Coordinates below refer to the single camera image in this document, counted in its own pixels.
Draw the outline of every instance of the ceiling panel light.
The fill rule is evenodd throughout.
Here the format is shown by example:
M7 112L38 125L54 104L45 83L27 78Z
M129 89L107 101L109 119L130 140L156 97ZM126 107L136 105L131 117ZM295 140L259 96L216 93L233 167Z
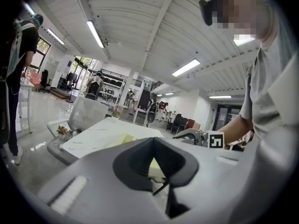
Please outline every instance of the ceiling panel light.
M56 38L57 41L64 45L64 42L54 32L52 32L51 29L48 29L48 32L50 32L52 36Z
M209 96L210 99L230 99L230 95L218 95L218 96Z
M27 3L24 2L24 6L33 16L36 14Z
M237 46L241 46L245 43L255 40L251 35L235 35L234 42Z
M182 67L181 69L177 70L176 72L174 72L172 75L177 77L180 74L183 74L184 72L186 72L187 70L190 70L191 68L199 65L199 61L194 59L193 61L191 61L190 63L188 63L187 65L185 65L184 67Z
M100 46L101 48L104 48L104 44L103 44L103 42L102 42L102 40L101 40L101 38L100 38L100 36L99 36L99 34L98 34L98 32L97 32L95 26L94 26L93 21L87 21L87 25L89 26L89 29L91 30L91 32L92 32L92 34L93 34L95 40L96 40L97 43L99 44L99 46Z

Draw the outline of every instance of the man in gray shirt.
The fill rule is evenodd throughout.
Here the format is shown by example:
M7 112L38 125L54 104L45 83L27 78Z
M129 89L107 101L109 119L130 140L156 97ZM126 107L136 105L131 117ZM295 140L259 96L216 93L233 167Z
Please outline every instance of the man in gray shirt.
M289 29L279 19L274 8L262 0L211 0L199 2L207 25L211 14L217 21L233 24L235 34L254 35L261 42L254 63L246 75L245 100L240 114L219 131L224 132L225 143L231 143L254 128L262 138L282 125L282 120L268 89L282 73L296 49Z

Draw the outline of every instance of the chair armrest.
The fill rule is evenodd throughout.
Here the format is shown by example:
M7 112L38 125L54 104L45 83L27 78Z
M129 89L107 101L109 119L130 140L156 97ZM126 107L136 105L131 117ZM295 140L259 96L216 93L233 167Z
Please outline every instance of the chair armrest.
M54 137L57 137L56 130L53 131L52 126L58 125L58 124L61 124L61 123L67 122L67 121L69 121L69 119L60 119L60 120L50 121L47 123L47 128Z

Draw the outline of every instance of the person in black shirt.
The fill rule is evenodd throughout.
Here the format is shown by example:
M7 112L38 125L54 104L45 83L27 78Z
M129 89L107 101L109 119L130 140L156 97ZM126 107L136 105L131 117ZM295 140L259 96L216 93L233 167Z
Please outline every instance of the person in black shirt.
M15 133L15 118L18 106L18 97L20 91L21 73L24 67L31 65L33 55L36 53L36 48L39 40L38 29L43 23L43 16L37 14L29 21L21 21L21 45L19 49L19 58L15 70L6 78L8 86L9 100L9 117L10 117L10 135L8 140L9 150L14 156L14 163L20 164L23 150L17 146L17 138Z

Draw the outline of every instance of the white sneaker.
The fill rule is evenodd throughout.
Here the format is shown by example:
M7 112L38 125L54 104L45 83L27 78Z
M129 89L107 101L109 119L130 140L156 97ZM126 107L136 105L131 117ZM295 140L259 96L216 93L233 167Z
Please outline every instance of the white sneaker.
M18 155L14 156L14 164L19 165L21 163L21 158L23 156L23 149L18 146Z

